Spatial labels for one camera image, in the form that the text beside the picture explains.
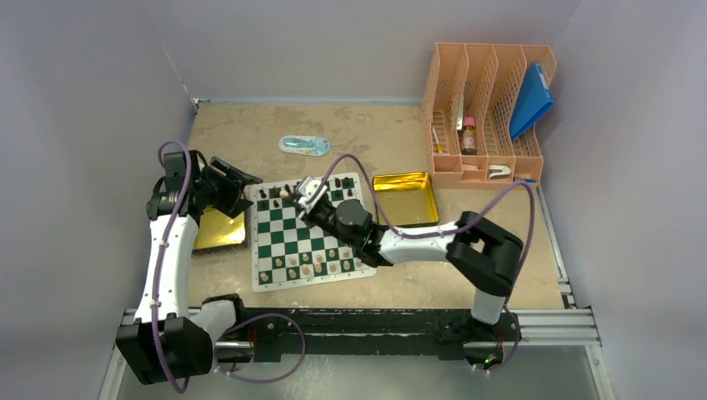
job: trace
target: table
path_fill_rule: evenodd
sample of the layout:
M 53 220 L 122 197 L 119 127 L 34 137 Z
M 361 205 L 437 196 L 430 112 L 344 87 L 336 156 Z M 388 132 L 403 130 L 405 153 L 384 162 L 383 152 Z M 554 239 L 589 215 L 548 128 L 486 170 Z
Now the table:
M 356 155 L 369 175 L 425 171 L 419 107 L 393 106 L 239 106 L 201 103 L 190 148 L 207 158 L 218 156 L 265 182 L 323 175 L 344 153 Z M 323 135 L 332 143 L 324 157 L 281 152 L 284 135 Z M 358 172 L 354 162 L 339 164 L 336 173 Z M 495 191 L 435 190 L 440 222 L 462 211 L 480 210 Z M 365 194 L 364 205 L 373 212 Z M 509 301 L 510 308 L 564 308 L 557 270 L 540 207 L 536 208 L 534 240 Z M 487 216 L 525 240 L 528 196 L 510 193 Z M 471 308 L 474 287 L 445 262 L 407 262 L 380 267 L 374 277 L 256 293 L 251 284 L 249 249 L 195 257 L 189 274 L 188 300 L 200 306 L 211 296 L 238 293 L 247 307 L 284 308 Z

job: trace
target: orange desk organizer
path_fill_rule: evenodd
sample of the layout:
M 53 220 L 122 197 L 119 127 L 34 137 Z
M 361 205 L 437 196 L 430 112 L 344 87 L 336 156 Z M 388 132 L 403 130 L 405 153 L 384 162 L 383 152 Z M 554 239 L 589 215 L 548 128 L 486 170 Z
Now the orange desk organizer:
M 516 177 L 536 188 L 543 172 L 535 126 L 515 140 L 509 125 L 525 70 L 539 63 L 552 82 L 557 62 L 549 46 L 437 43 L 424 90 L 422 119 L 433 185 L 450 189 L 501 189 Z M 477 153 L 459 152 L 456 131 L 461 99 L 464 117 L 477 121 Z M 432 128 L 442 145 L 437 152 Z M 489 165 L 510 175 L 489 179 Z

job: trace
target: cable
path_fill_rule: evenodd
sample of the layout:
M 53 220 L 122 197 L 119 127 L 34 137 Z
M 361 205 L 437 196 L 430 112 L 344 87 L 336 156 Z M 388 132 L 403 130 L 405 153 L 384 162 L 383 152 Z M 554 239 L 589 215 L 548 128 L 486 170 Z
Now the cable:
M 302 352 L 299 354 L 299 358 L 297 359 L 297 362 L 294 364 L 294 367 L 292 367 L 289 371 L 280 375 L 279 377 L 272 377 L 270 379 L 253 379 L 251 377 L 241 377 L 239 375 L 236 375 L 235 373 L 227 371 L 226 369 L 224 369 L 220 365 L 218 365 L 216 367 L 216 371 L 219 371 L 220 373 L 222 373 L 223 375 L 226 375 L 229 378 L 238 379 L 239 381 L 243 381 L 243 382 L 247 382 L 247 383 L 273 383 L 273 382 L 277 382 L 277 381 L 282 381 L 283 379 L 289 377 L 295 371 L 297 371 L 297 368 L 299 368 L 299 366 L 302 365 L 302 361 L 304 361 L 304 354 L 307 352 L 307 345 L 304 340 L 304 332 L 302 331 L 302 328 L 292 318 L 290 318 L 286 315 L 283 315 L 283 314 L 276 314 L 274 312 L 268 312 L 266 314 L 261 314 L 261 315 L 258 315 L 257 317 L 252 317 L 249 320 L 243 321 L 240 324 L 236 325 L 235 327 L 229 328 L 223 334 L 225 335 L 227 333 L 236 332 L 239 329 L 244 328 L 244 327 L 248 326 L 249 324 L 254 323 L 258 320 L 261 320 L 264 318 L 273 318 L 273 317 L 282 318 L 285 321 L 287 321 L 288 323 L 291 323 L 294 326 L 294 328 L 297 329 L 297 332 L 299 332 L 300 339 L 302 339 Z M 213 360 L 218 364 L 218 359 L 216 358 L 216 352 L 213 353 Z
M 172 209 L 172 213 L 169 214 L 169 220 L 167 221 L 167 225 L 164 227 L 164 232 L 162 233 L 162 242 L 159 244 L 159 250 L 157 253 L 157 261 L 155 262 L 155 269 L 154 269 L 154 275 L 153 275 L 153 303 L 150 306 L 150 308 L 152 309 L 151 326 L 152 326 L 152 331 L 153 331 L 153 339 L 154 339 L 154 343 L 155 343 L 155 351 L 157 352 L 157 358 L 159 360 L 159 365 L 162 367 L 162 370 L 164 371 L 164 376 L 167 377 L 167 380 L 169 381 L 169 384 L 172 385 L 172 388 L 174 388 L 174 391 L 179 394 L 182 394 L 187 390 L 187 386 L 189 385 L 189 377 L 186 377 L 184 379 L 184 386 L 180 387 L 179 383 L 177 382 L 177 378 L 174 377 L 172 370 L 169 368 L 169 364 L 167 364 L 167 357 L 165 357 L 165 355 L 164 355 L 164 348 L 162 347 L 162 341 L 160 340 L 160 336 L 159 336 L 158 295 L 159 295 L 159 278 L 162 274 L 162 264 L 164 263 L 164 253 L 165 253 L 165 250 L 167 249 L 167 245 L 168 245 L 167 239 L 169 239 L 169 233 L 172 230 L 172 225 L 174 225 L 174 221 L 177 219 L 177 215 L 179 214 L 179 210 L 182 208 L 182 203 L 184 203 L 184 198 L 187 196 L 187 190 L 189 187 L 189 179 L 191 179 L 191 175 L 192 175 L 192 158 L 189 156 L 189 150 L 187 150 L 187 147 L 184 146 L 184 143 L 177 141 L 177 140 L 172 140 L 172 141 L 164 143 L 162 146 L 159 147 L 158 157 L 159 157 L 159 162 L 160 162 L 160 164 L 162 164 L 162 166 L 164 166 L 162 151 L 169 144 L 176 144 L 182 148 L 182 151 L 184 152 L 184 159 L 186 160 L 186 163 L 187 163 L 187 172 L 184 175 L 184 182 L 182 183 L 182 189 L 179 191 L 179 196 L 177 197 L 177 203 L 174 205 L 174 208 Z
M 332 165 L 329 167 L 329 170 L 324 174 L 322 177 L 322 182 L 327 182 L 329 179 L 329 176 L 331 176 L 333 169 L 345 158 L 351 158 L 356 162 L 356 164 L 359 166 L 359 169 L 361 170 L 361 173 L 364 175 L 364 180 L 366 181 L 366 184 L 369 187 L 369 190 L 371 192 L 371 197 L 374 200 L 375 206 L 380 212 L 380 215 L 383 217 L 383 220 L 385 221 L 386 225 L 388 225 L 388 228 L 393 231 L 395 234 L 402 238 L 408 238 L 408 239 L 425 239 L 425 238 L 436 238 L 440 234 L 442 235 L 456 235 L 457 233 L 463 233 L 468 231 L 469 229 L 473 228 L 479 221 L 481 221 L 484 216 L 491 211 L 492 208 L 496 207 L 496 205 L 501 201 L 502 198 L 505 197 L 506 194 L 510 193 L 511 190 L 516 188 L 517 186 L 522 186 L 525 188 L 525 191 L 528 193 L 528 198 L 529 198 L 529 203 L 530 203 L 530 217 L 528 221 L 528 236 L 525 239 L 525 246 L 523 247 L 523 251 L 520 254 L 520 260 L 518 261 L 518 268 L 515 272 L 515 275 L 513 276 L 513 283 L 516 282 L 518 279 L 518 275 L 520 275 L 520 270 L 523 268 L 523 265 L 525 264 L 525 259 L 528 257 L 528 251 L 530 250 L 530 243 L 533 241 L 533 230 L 535 227 L 535 197 L 533 196 L 533 188 L 530 187 L 525 181 L 515 181 L 512 182 L 510 185 L 508 185 L 504 190 L 502 190 L 499 194 L 497 194 L 490 202 L 489 204 L 482 209 L 477 216 L 469 221 L 466 225 L 462 227 L 458 227 L 456 229 L 450 229 L 448 231 L 442 231 L 442 232 L 428 232 L 428 233 L 420 233 L 420 234 L 411 234 L 411 233 L 406 233 L 403 232 L 402 230 L 398 230 L 397 227 L 393 225 L 392 222 L 390 222 L 390 219 L 388 218 L 388 215 L 385 213 L 383 208 L 380 206 L 380 201 L 378 200 L 378 196 L 376 195 L 376 192 L 374 191 L 373 187 L 373 181 L 369 177 L 368 173 L 366 172 L 366 169 L 364 166 L 361 164 L 358 158 L 354 156 L 353 154 L 342 154 L 341 156 L 338 156 L 333 162 Z M 325 185 L 320 185 L 316 191 L 314 191 L 314 195 L 308 200 L 307 204 L 310 204 L 315 198 L 318 197 L 319 193 L 324 190 Z M 508 364 L 508 362 L 513 358 L 515 355 L 515 351 L 518 348 L 518 343 L 520 341 L 520 324 L 518 323 L 518 319 L 515 317 L 514 314 L 512 314 L 507 307 L 509 301 L 509 297 L 506 298 L 504 305 L 503 305 L 503 310 L 508 313 L 511 318 L 513 319 L 515 323 L 515 340 L 513 343 L 513 347 L 511 348 L 509 355 L 505 358 L 505 360 L 495 367 L 493 370 L 487 370 L 487 373 L 496 373 L 497 371 L 503 369 L 505 365 Z

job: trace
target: gold tray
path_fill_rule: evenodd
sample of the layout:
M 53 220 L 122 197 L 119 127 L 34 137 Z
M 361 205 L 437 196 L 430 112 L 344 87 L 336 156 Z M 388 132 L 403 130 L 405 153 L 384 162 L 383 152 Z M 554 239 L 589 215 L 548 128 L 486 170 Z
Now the gold tray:
M 219 210 L 208 207 L 201 216 L 193 254 L 202 255 L 226 248 L 246 248 L 246 232 L 245 212 L 231 219 Z
M 432 179 L 427 172 L 374 177 L 374 191 L 390 222 L 399 227 L 428 227 L 439 223 Z M 383 217 L 377 212 L 379 221 Z

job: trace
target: blue folder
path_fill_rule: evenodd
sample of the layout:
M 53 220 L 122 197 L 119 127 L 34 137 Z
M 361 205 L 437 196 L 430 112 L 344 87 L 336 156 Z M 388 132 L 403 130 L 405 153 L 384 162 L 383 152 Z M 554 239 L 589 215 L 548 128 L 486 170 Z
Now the blue folder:
M 550 110 L 553 103 L 543 70 L 540 64 L 534 62 L 525 72 L 520 85 L 518 100 L 510 118 L 510 137 L 515 139 L 527 131 Z

